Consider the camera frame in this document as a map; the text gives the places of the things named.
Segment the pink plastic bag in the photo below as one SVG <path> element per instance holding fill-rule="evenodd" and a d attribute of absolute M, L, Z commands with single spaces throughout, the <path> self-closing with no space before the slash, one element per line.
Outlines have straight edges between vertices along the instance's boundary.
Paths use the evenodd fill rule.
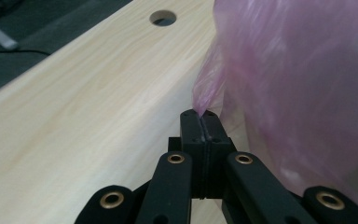
<path fill-rule="evenodd" d="M 194 108 L 221 105 L 227 129 L 246 120 L 288 189 L 358 203 L 358 0 L 216 0 L 214 17 Z"/>

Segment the wooden table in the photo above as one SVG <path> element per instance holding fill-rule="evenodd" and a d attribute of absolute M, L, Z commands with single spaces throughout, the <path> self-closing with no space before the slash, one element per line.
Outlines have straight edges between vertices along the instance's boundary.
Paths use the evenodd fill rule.
<path fill-rule="evenodd" d="M 158 10 L 177 21 L 158 27 Z M 213 39 L 213 0 L 139 0 L 0 90 L 0 223 L 73 223 L 100 188 L 149 180 Z M 193 223 L 224 223 L 215 202 Z"/>

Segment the dark floor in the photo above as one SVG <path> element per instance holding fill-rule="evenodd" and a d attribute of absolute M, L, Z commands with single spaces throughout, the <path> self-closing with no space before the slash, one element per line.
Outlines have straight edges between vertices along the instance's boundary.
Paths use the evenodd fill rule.
<path fill-rule="evenodd" d="M 16 2 L 20 2 L 17 7 L 0 15 L 0 29 L 19 42 L 19 50 L 52 53 L 130 0 L 0 0 L 6 7 Z M 0 53 L 0 88 L 46 57 L 32 52 Z"/>

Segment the black cable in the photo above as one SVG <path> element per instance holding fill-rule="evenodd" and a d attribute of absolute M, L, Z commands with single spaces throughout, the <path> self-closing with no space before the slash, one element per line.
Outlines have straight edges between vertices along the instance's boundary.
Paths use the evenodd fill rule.
<path fill-rule="evenodd" d="M 0 50 L 0 54 L 5 54 L 5 53 L 38 53 L 46 56 L 51 55 L 50 53 L 38 49 Z"/>

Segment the brass insert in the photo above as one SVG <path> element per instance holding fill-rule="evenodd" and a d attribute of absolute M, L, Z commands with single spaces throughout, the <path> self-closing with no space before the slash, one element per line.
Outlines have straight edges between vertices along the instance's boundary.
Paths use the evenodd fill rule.
<path fill-rule="evenodd" d="M 329 192 L 321 191 L 317 193 L 316 199 L 319 203 L 334 210 L 342 210 L 345 208 L 345 203 L 342 202 L 342 200 L 340 200 L 336 195 Z"/>
<path fill-rule="evenodd" d="M 100 200 L 102 208 L 116 208 L 124 202 L 124 195 L 119 191 L 111 191 L 106 193 Z"/>
<path fill-rule="evenodd" d="M 246 155 L 238 155 L 235 157 L 235 160 L 242 164 L 251 164 L 253 162 L 252 158 Z"/>
<path fill-rule="evenodd" d="M 168 157 L 168 162 L 170 163 L 181 163 L 185 160 L 185 157 L 184 156 L 181 156 L 179 154 L 173 154 L 171 156 Z"/>

